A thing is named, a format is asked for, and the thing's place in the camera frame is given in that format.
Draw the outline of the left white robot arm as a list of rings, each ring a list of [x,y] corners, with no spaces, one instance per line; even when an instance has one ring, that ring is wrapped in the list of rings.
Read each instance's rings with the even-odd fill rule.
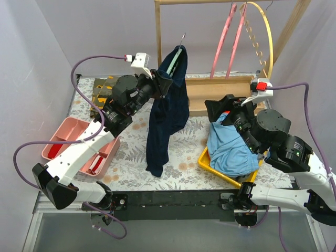
[[[172,78],[161,70],[151,70],[149,74],[120,77],[106,99],[102,114],[89,123],[77,143],[72,143],[47,164],[38,163],[33,167],[38,187],[56,209],[64,209],[74,202],[89,202],[101,210],[111,206],[113,192],[108,186],[102,182],[75,181],[74,176],[132,123],[132,116],[145,103],[167,95]]]

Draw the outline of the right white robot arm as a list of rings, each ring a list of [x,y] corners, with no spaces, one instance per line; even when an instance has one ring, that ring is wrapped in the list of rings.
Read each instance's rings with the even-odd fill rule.
[[[251,153],[267,153],[264,161],[295,178],[298,189],[268,188],[254,182],[243,182],[237,193],[226,199],[236,209],[271,205],[310,215],[316,221],[335,226],[335,198],[323,163],[303,139],[289,134],[290,120],[278,111],[264,109],[254,114],[255,105],[245,97],[226,95],[219,101],[206,100],[208,119],[233,125]]]

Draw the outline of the green hanger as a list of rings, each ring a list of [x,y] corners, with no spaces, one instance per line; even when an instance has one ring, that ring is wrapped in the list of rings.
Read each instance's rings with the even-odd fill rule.
[[[178,60],[178,58],[179,58],[179,56],[180,56],[180,54],[182,52],[181,45],[182,45],[182,41],[185,38],[185,36],[186,36],[186,33],[183,34],[183,36],[181,38],[181,42],[180,42],[180,44],[178,46],[178,50],[177,50],[176,54],[174,55],[172,61],[170,62],[170,65],[169,65],[169,67],[168,67],[168,69],[166,71],[167,74],[170,75],[170,77],[173,77],[174,71],[177,68],[177,60]]]

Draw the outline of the navy blue shorts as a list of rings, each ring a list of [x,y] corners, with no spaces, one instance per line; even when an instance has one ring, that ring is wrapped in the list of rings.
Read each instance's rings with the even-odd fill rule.
[[[185,75],[188,56],[186,48],[177,60],[167,95],[163,99],[155,99],[149,118],[149,132],[146,141],[146,170],[155,177],[161,177],[163,165],[169,161],[168,145],[170,136],[183,129],[190,116]],[[158,70],[167,71],[170,62],[178,50],[176,46],[162,61]]]

